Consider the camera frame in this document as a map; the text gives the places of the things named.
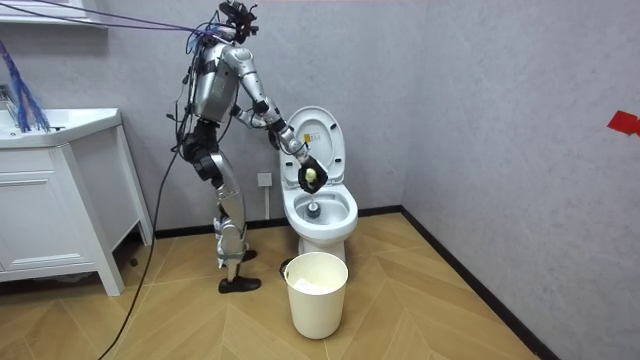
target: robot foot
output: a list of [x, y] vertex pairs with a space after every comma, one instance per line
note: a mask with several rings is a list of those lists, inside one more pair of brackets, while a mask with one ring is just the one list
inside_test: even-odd
[[260, 279], [245, 278], [242, 276], [236, 276], [233, 281], [229, 282], [227, 279], [222, 279], [218, 285], [218, 291], [220, 294], [228, 294], [232, 292], [247, 292], [260, 288], [262, 281]]
[[253, 249], [249, 249], [247, 250], [247, 252], [244, 253], [244, 256], [242, 257], [242, 262], [249, 261], [255, 258], [256, 256], [258, 256], [258, 252]]

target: sink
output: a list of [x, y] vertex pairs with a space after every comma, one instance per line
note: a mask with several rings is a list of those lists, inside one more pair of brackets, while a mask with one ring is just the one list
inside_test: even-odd
[[0, 149], [52, 147], [66, 144], [122, 123], [118, 109], [44, 110], [51, 131], [21, 133], [9, 112], [0, 111]]

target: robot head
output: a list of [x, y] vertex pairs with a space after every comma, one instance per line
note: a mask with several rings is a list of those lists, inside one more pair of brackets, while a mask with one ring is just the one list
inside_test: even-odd
[[227, 0], [220, 3], [220, 11], [227, 15], [227, 25], [235, 29], [234, 40], [242, 44], [247, 37], [256, 35], [260, 29], [251, 23], [258, 18], [251, 12], [258, 5], [253, 5], [247, 10], [247, 7], [236, 0]]

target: bathroom vanity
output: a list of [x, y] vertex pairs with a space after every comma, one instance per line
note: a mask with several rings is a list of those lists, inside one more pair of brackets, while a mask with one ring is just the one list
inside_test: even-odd
[[118, 109], [45, 110], [50, 133], [0, 111], [0, 282], [97, 271], [124, 286], [112, 251], [152, 227]]

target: yellow object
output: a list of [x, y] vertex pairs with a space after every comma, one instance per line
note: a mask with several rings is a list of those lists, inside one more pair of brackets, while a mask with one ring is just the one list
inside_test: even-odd
[[308, 183], [314, 182], [317, 177], [318, 177], [318, 174], [313, 169], [307, 169], [307, 172], [304, 174], [304, 178], [307, 180]]

